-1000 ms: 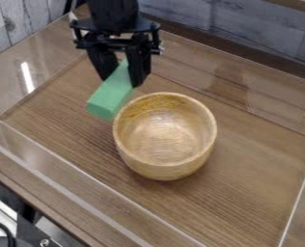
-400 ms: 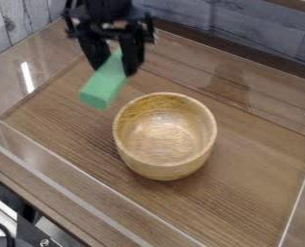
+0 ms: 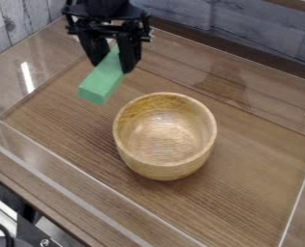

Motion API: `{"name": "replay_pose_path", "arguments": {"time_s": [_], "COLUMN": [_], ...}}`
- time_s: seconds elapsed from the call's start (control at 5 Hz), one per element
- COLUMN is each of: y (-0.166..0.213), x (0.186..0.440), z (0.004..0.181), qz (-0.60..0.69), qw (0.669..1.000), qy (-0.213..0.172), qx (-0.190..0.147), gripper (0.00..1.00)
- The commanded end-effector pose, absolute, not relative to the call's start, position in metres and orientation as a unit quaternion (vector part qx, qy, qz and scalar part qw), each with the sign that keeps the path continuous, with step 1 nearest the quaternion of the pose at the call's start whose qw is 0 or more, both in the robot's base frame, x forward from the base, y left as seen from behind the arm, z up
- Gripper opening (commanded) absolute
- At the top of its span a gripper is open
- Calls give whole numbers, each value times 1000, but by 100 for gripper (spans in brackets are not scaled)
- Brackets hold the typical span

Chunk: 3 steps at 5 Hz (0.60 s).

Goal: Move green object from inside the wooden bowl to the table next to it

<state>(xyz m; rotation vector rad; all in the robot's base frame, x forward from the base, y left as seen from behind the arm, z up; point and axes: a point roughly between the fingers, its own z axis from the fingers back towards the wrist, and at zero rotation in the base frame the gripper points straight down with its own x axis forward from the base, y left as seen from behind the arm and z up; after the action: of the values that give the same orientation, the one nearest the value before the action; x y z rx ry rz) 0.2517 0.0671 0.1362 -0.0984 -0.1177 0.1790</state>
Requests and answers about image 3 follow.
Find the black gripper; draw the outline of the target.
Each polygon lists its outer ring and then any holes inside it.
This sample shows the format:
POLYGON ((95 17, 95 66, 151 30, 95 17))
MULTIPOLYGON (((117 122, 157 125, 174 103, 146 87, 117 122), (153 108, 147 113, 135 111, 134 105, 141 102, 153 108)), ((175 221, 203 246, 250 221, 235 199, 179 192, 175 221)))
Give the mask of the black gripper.
MULTIPOLYGON (((113 37, 119 47, 119 61, 123 73, 130 73, 141 60, 142 44, 151 42, 153 27, 151 15, 131 2, 113 8, 103 8, 91 2, 67 2, 60 10, 64 17, 68 15, 98 21, 110 21, 114 30, 113 37)), ((106 35, 101 32, 82 31, 78 34, 79 42, 94 66, 97 66, 110 52, 106 35)))

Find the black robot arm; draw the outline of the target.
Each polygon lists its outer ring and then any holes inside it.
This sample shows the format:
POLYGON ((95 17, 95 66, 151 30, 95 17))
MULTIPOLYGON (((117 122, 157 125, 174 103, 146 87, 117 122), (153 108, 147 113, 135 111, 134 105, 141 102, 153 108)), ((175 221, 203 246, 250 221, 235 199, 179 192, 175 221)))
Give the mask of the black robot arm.
POLYGON ((130 73, 142 58, 142 44, 153 40, 151 15, 131 0, 66 0, 60 13, 67 34, 79 38, 93 65, 106 58, 113 39, 122 71, 130 73))

